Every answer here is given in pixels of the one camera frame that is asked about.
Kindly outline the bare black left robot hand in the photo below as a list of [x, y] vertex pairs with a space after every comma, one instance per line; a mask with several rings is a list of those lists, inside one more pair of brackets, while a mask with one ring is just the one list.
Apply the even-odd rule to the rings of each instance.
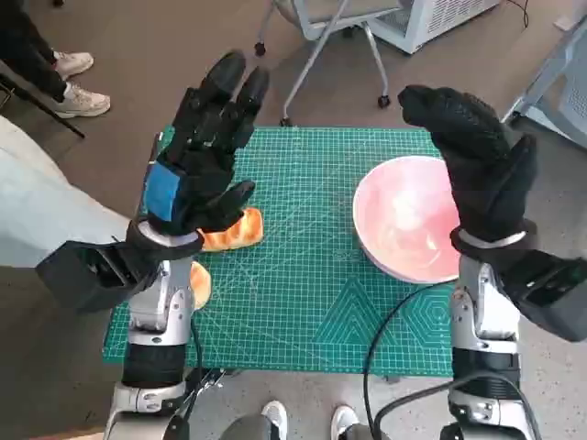
[[270, 82], [262, 67], [245, 70], [242, 51], [226, 53], [198, 87], [186, 90], [163, 130], [143, 196], [146, 218], [158, 233], [224, 231], [243, 215], [255, 184], [232, 181], [236, 152], [254, 132]]

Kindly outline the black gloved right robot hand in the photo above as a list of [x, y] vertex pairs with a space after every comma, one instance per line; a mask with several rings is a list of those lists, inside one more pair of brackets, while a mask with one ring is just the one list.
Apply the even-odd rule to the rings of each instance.
[[398, 102], [405, 123], [427, 130], [446, 163], [460, 227], [485, 242], [522, 232], [537, 175], [535, 138], [510, 144], [492, 107], [452, 88], [408, 85]]

